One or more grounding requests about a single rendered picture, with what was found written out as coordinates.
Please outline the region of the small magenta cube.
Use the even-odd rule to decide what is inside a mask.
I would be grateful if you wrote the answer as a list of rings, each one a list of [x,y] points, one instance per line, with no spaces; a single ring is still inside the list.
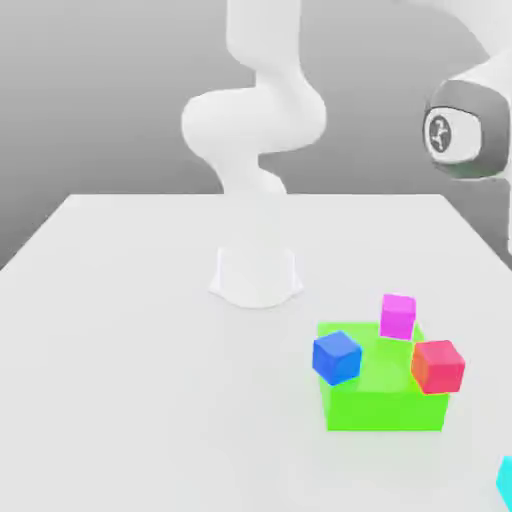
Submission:
[[[411,296],[384,294],[379,335],[410,341],[416,320],[416,300]]]

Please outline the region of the small cyan cube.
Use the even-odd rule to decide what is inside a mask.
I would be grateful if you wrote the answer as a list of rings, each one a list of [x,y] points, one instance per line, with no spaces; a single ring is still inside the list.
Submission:
[[[512,455],[503,457],[496,477],[496,487],[507,511],[512,512]]]

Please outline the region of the small blue cube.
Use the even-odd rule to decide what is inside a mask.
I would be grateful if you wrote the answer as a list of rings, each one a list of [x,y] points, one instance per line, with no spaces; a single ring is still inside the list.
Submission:
[[[360,374],[362,347],[344,331],[318,337],[313,343],[312,368],[330,386]]]

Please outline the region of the small red cube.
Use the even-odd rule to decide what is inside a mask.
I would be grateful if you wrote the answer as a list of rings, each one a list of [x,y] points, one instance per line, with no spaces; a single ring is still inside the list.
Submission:
[[[465,366],[450,340],[423,341],[414,346],[411,374],[424,394],[459,392]]]

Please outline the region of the large green box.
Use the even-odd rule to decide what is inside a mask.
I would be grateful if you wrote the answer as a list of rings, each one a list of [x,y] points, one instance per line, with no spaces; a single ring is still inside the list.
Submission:
[[[411,374],[414,346],[424,340],[419,324],[410,341],[382,338],[377,322],[320,322],[322,337],[343,331],[362,347],[360,374],[336,386],[319,378],[329,431],[440,431],[450,395],[425,394]]]

